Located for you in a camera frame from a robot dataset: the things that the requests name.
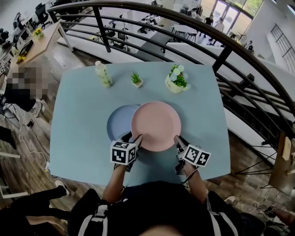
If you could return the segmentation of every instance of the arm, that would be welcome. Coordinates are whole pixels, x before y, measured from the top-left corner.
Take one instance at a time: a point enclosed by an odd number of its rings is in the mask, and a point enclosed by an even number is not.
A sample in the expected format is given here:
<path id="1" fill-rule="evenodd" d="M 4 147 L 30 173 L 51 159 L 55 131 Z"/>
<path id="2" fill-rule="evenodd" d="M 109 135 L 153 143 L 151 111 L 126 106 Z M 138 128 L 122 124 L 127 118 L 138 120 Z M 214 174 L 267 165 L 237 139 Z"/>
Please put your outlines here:
<path id="1" fill-rule="evenodd" d="M 121 192 L 126 169 L 126 165 L 118 165 L 114 169 L 112 177 L 102 194 L 102 199 L 108 201 L 111 204 L 121 199 Z"/>
<path id="2" fill-rule="evenodd" d="M 195 166 L 191 165 L 188 162 L 185 162 L 183 169 L 186 177 L 188 177 L 195 170 Z M 204 204 L 207 198 L 207 188 L 199 174 L 199 171 L 196 171 L 192 175 L 192 177 L 188 180 L 188 183 L 191 194 L 199 199 L 202 204 Z"/>
<path id="3" fill-rule="evenodd" d="M 54 216 L 26 216 L 30 225 L 43 224 L 43 223 L 51 223 L 60 225 L 60 219 Z"/>

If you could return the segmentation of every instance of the hand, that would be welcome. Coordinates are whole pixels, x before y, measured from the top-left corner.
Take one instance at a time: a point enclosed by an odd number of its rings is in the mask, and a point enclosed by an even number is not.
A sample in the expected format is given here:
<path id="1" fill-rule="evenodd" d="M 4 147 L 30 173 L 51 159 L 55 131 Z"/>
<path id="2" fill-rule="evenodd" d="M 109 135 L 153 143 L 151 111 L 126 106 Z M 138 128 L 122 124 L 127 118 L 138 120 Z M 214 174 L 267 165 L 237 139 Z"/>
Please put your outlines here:
<path id="1" fill-rule="evenodd" d="M 196 167 L 190 164 L 189 162 L 185 161 L 183 169 L 184 169 L 185 175 L 188 176 L 196 169 Z"/>

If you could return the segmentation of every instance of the plant on desk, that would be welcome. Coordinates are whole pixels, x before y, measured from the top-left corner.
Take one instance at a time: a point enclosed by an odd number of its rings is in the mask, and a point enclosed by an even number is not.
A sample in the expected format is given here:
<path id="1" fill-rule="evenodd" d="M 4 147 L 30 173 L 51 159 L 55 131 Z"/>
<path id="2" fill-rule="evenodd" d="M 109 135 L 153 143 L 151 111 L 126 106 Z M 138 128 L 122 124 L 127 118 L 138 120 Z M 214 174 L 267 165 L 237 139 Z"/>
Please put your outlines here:
<path id="1" fill-rule="evenodd" d="M 139 74 L 137 72 L 133 72 L 132 75 L 131 75 L 131 80 L 132 80 L 132 83 L 137 87 L 141 87 L 142 86 L 142 83 L 143 83 L 143 80 L 139 77 Z"/>
<path id="2" fill-rule="evenodd" d="M 178 94 L 190 88 L 190 85 L 186 82 L 188 75 L 185 74 L 183 71 L 183 65 L 173 65 L 170 73 L 165 79 L 165 84 L 167 88 L 175 94 Z"/>
<path id="3" fill-rule="evenodd" d="M 42 32 L 42 28 L 39 27 L 38 29 L 36 29 L 33 33 L 33 36 L 35 36 L 37 39 L 40 39 L 44 36 L 43 32 Z"/>

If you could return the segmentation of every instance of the white flower pot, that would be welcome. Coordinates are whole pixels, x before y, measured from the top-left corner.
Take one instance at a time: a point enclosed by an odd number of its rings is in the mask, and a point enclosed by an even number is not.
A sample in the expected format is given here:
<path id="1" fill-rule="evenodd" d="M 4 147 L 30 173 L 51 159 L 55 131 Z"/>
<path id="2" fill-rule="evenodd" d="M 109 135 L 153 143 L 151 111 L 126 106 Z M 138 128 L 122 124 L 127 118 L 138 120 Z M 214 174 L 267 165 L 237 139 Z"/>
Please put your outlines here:
<path id="1" fill-rule="evenodd" d="M 132 84 L 139 89 L 142 86 L 142 83 L 143 83 L 143 80 L 140 82 L 140 84 L 135 84 L 135 83 L 132 83 Z"/>
<path id="2" fill-rule="evenodd" d="M 179 87 L 179 86 L 177 86 L 175 83 L 173 83 L 173 82 L 171 81 L 169 75 L 168 75 L 168 76 L 166 77 L 166 79 L 165 79 L 165 84 L 166 84 L 167 88 L 168 88 L 171 92 L 173 92 L 173 93 L 175 93 L 175 94 L 178 94 L 178 93 L 180 93 L 180 92 L 183 91 L 183 87 L 182 87 L 182 86 Z"/>

